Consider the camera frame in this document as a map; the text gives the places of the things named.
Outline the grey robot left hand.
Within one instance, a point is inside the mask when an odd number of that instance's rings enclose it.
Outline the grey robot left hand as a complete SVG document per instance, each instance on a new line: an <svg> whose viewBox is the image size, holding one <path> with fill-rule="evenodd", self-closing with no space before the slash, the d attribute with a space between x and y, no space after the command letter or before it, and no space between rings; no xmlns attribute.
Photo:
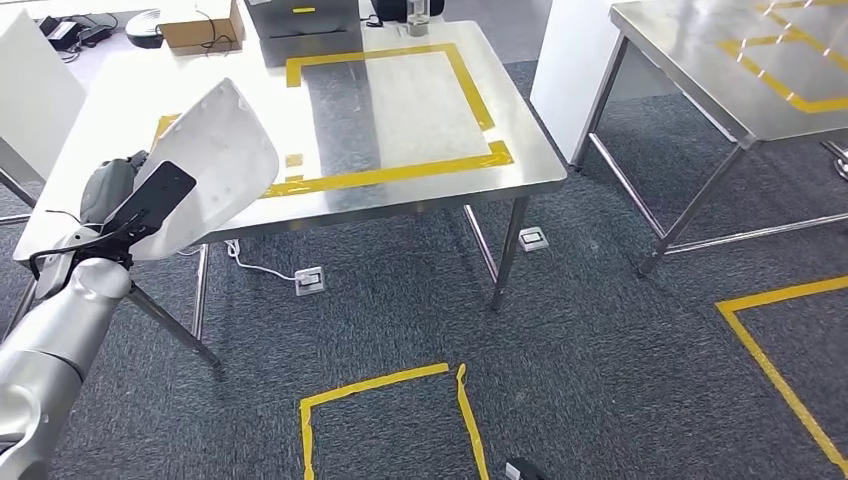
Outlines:
<svg viewBox="0 0 848 480"><path fill-rule="evenodd" d="M103 162L86 183L80 202L82 224L104 224L133 192L135 177L149 153L141 150L126 158Z"/></svg>

